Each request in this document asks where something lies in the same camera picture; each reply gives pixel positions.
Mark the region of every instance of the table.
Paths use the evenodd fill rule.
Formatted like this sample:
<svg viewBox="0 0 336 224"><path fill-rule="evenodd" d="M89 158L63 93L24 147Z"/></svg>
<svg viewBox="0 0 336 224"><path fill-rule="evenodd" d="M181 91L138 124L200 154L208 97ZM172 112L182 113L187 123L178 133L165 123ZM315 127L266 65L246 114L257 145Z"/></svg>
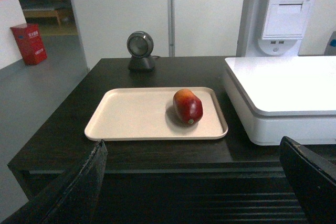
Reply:
<svg viewBox="0 0 336 224"><path fill-rule="evenodd" d="M307 223L279 162L277 146L253 144L223 87L225 57L158 58L152 72L101 59L9 163L32 199L93 148L84 129L115 88L208 87L228 124L219 140L106 142L106 174L94 223ZM336 163L335 145L311 150Z"/></svg>

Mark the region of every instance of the gray floor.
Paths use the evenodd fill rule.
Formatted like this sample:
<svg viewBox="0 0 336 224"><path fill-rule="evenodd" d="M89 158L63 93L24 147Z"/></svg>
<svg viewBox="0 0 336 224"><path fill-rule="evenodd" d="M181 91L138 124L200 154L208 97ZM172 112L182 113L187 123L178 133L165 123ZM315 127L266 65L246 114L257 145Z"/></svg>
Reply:
<svg viewBox="0 0 336 224"><path fill-rule="evenodd" d="M27 198L8 162L87 73L78 36L43 37L48 58L0 80L0 221Z"/></svg>

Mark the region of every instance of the white machine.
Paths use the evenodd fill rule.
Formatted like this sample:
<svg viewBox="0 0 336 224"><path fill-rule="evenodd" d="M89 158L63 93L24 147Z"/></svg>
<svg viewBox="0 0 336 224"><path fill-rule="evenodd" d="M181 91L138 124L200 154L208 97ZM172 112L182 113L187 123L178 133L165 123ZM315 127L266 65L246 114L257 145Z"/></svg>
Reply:
<svg viewBox="0 0 336 224"><path fill-rule="evenodd" d="M336 56L298 57L314 0L244 0L224 87L252 142L336 144Z"/></svg>
<svg viewBox="0 0 336 224"><path fill-rule="evenodd" d="M237 56L298 55L314 0L244 0Z"/></svg>

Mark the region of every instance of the red box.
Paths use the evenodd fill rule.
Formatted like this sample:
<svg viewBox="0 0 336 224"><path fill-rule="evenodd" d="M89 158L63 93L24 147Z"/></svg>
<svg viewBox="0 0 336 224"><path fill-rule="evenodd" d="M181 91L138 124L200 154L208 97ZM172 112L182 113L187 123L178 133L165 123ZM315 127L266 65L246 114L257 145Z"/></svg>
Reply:
<svg viewBox="0 0 336 224"><path fill-rule="evenodd" d="M37 65L47 58L38 24L21 24L11 30L26 65Z"/></svg>

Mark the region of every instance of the tray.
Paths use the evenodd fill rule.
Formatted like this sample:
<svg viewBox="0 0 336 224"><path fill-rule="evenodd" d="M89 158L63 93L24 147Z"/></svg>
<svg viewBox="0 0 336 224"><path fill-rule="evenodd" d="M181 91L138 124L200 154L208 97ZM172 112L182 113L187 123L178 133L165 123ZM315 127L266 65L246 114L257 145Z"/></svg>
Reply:
<svg viewBox="0 0 336 224"><path fill-rule="evenodd" d="M182 87L134 88L108 91L85 128L98 141L212 140L226 135L228 126L212 89L187 87L200 100L203 117L194 125L179 121L173 96Z"/></svg>

